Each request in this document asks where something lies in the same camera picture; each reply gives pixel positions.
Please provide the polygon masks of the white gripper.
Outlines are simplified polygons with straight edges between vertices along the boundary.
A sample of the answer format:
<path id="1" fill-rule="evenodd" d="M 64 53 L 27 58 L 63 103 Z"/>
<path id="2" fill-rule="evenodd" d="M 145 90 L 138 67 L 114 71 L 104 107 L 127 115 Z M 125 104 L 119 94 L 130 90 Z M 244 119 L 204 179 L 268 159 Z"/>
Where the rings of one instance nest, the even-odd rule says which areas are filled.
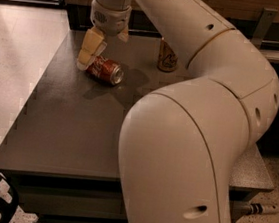
<path id="1" fill-rule="evenodd" d="M 83 38 L 76 64 L 81 71 L 89 68 L 95 58 L 102 54 L 107 47 L 104 34 L 108 36 L 117 35 L 121 41 L 128 42 L 128 23 L 131 12 L 131 7 L 124 10 L 110 10 L 110 8 L 103 7 L 97 0 L 92 1 L 90 19 L 95 27 L 87 30 Z"/>

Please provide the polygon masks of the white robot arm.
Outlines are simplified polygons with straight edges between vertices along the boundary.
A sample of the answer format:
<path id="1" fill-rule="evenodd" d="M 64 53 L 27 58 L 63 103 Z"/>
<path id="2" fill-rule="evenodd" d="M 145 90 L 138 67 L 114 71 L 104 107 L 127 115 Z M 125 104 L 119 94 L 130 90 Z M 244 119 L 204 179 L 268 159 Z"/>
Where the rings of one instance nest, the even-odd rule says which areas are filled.
<path id="1" fill-rule="evenodd" d="M 133 2 L 192 77 L 145 95 L 123 121 L 118 164 L 128 223 L 231 223 L 231 170 L 276 117 L 277 74 L 202 0 L 93 0 L 81 69 L 107 36 L 128 37 Z"/>

